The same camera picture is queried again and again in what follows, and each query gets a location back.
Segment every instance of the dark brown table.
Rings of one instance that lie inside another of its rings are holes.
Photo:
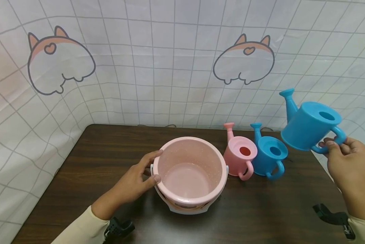
[[[262,133],[280,138],[279,133]],[[235,131],[253,139],[252,131]],[[28,217],[13,243],[50,243],[147,152],[171,139],[195,136],[221,153],[220,129],[159,128],[95,124],[88,126]],[[289,148],[284,175],[275,182],[254,175],[246,182],[228,177],[207,213],[172,213],[155,190],[122,206],[116,217],[131,219],[136,230],[121,243],[344,243],[340,226],[321,221],[312,206],[324,203],[344,211],[340,192],[311,152]]]

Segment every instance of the large blue watering can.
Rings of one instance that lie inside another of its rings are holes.
[[[254,129],[254,144],[257,146],[257,156],[252,165],[257,175],[266,176],[269,180],[276,180],[284,173],[282,160],[288,155],[288,149],[280,140],[271,136],[261,136],[261,123],[250,124]]]
[[[304,102],[298,109],[292,99],[293,93],[293,88],[280,92],[287,108],[287,126],[281,131],[283,141],[301,151],[313,150],[317,154],[325,154],[327,147],[317,147],[316,144],[329,131],[333,131],[337,135],[334,141],[341,145],[346,139],[344,131],[337,126],[341,123],[341,115],[317,102]]]

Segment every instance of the cat illustration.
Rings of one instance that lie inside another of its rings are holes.
[[[243,80],[245,85],[263,79],[275,64],[275,54],[269,47],[271,37],[262,41],[246,41],[242,34],[236,43],[226,49],[215,61],[213,72],[216,78],[229,85],[233,80]]]
[[[90,52],[79,42],[69,38],[60,26],[55,26],[54,36],[42,39],[28,33],[31,54],[28,75],[34,89],[43,94],[62,94],[66,80],[82,82],[96,69]]]

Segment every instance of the wrist strap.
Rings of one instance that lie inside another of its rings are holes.
[[[131,220],[120,223],[116,217],[113,217],[104,232],[105,241],[103,244],[113,243],[117,238],[124,238],[128,236],[134,229],[135,226]]]
[[[356,238],[352,227],[349,225],[348,215],[345,212],[332,213],[323,203],[314,205],[313,209],[322,221],[329,224],[342,225],[347,239],[354,240]]]

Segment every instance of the left hand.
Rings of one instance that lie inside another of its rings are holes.
[[[131,168],[109,191],[104,193],[92,204],[92,212],[99,219],[109,220],[116,209],[124,203],[130,203],[138,199],[143,193],[160,182],[159,175],[152,175],[147,180],[142,180],[142,175],[150,175],[146,170],[160,156],[162,150],[149,152],[142,157],[138,164]]]

